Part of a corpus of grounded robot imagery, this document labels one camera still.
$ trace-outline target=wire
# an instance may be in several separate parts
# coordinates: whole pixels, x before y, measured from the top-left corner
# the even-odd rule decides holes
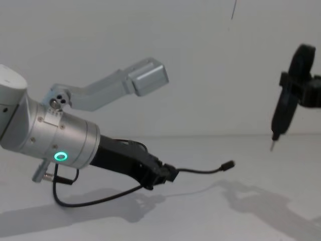
[[[125,143],[134,142],[134,143],[140,145],[141,147],[143,147],[143,149],[144,149],[146,152],[148,151],[147,146],[145,146],[145,145],[144,145],[143,143],[141,143],[141,142],[136,142],[136,141],[131,141],[131,140],[125,140],[125,139],[114,139],[114,140],[119,141],[119,142],[125,142]]]
[[[179,172],[190,172],[190,173],[196,173],[196,174],[214,174],[222,171],[221,168],[211,170],[211,171],[200,171],[200,170],[187,169],[187,168],[178,168],[177,170]]]
[[[76,176],[75,176],[74,180],[72,180],[72,183],[77,181],[78,177],[79,177],[79,169],[77,169]]]
[[[58,166],[59,164],[56,164],[55,165],[55,173],[54,173],[54,177],[56,177],[58,175]],[[56,201],[56,203],[58,203],[60,206],[62,207],[86,207],[86,206],[91,206],[91,205],[95,205],[95,204],[99,204],[99,203],[103,203],[103,202],[108,202],[108,201],[111,201],[111,200],[114,200],[116,198],[120,198],[122,196],[125,196],[125,195],[128,195],[132,192],[135,192],[139,189],[141,189],[142,186],[139,185],[137,187],[134,187],[132,189],[129,189],[127,191],[124,191],[124,192],[121,192],[121,193],[118,193],[118,194],[115,194],[113,196],[110,196],[110,197],[106,197],[106,198],[102,198],[102,199],[99,199],[99,200],[95,200],[95,201],[90,201],[90,202],[83,202],[83,203],[66,203],[66,202],[63,202],[59,199],[58,195],[57,195],[57,182],[55,181],[55,178],[54,178],[54,181],[53,181],[53,195],[54,195],[54,199]]]

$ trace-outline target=green led ring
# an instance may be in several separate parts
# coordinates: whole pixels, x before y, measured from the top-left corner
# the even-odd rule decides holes
[[[67,153],[65,152],[57,152],[55,155],[54,155],[54,158],[57,162],[63,162],[63,161],[66,161],[67,158],[68,158],[68,155]]]

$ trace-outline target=metal connector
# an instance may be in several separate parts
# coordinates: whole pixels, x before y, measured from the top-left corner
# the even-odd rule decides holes
[[[54,181],[54,175],[51,173],[45,173],[43,180],[48,181],[48,182],[53,182]]]

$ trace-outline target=screwdriver tip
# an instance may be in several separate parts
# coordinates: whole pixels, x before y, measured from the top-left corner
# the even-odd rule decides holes
[[[275,146],[275,141],[272,142],[272,145],[271,145],[271,148],[270,148],[270,152],[273,152],[274,146]]]

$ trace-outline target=black tool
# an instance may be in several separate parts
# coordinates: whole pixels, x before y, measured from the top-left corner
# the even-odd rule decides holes
[[[302,44],[296,50],[288,72],[282,72],[282,92],[272,119],[272,146],[290,127],[297,105],[321,107],[321,77],[310,74],[315,47]]]

